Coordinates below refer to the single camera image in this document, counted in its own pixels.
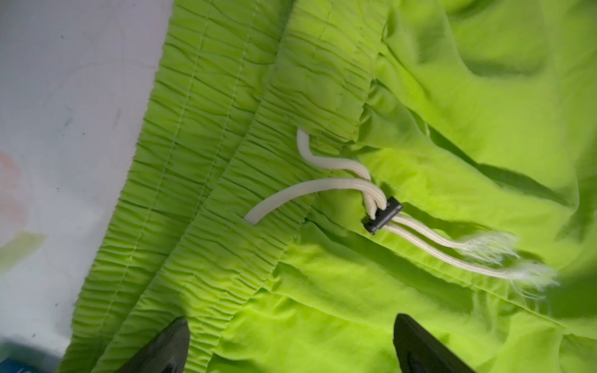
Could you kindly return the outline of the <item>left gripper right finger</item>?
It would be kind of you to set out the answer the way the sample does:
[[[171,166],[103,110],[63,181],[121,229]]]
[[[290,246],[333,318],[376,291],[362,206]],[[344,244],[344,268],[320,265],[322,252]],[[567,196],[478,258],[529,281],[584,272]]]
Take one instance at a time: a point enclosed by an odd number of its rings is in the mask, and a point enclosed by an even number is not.
[[[475,372],[407,314],[396,316],[393,345],[402,372]]]

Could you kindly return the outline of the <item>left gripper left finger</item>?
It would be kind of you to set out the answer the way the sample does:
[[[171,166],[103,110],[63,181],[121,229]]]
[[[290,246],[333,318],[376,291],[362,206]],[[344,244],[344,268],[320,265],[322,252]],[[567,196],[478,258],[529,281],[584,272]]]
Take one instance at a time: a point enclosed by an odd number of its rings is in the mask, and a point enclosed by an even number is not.
[[[180,373],[184,371],[191,331],[184,317],[173,320],[125,362],[118,373]]]

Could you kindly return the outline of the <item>lime green shorts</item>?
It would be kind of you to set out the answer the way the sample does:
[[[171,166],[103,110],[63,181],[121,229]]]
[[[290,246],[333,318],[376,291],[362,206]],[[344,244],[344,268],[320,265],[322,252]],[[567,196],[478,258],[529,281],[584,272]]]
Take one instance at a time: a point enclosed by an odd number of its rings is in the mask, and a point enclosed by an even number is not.
[[[594,1],[176,1],[61,372],[596,370]]]

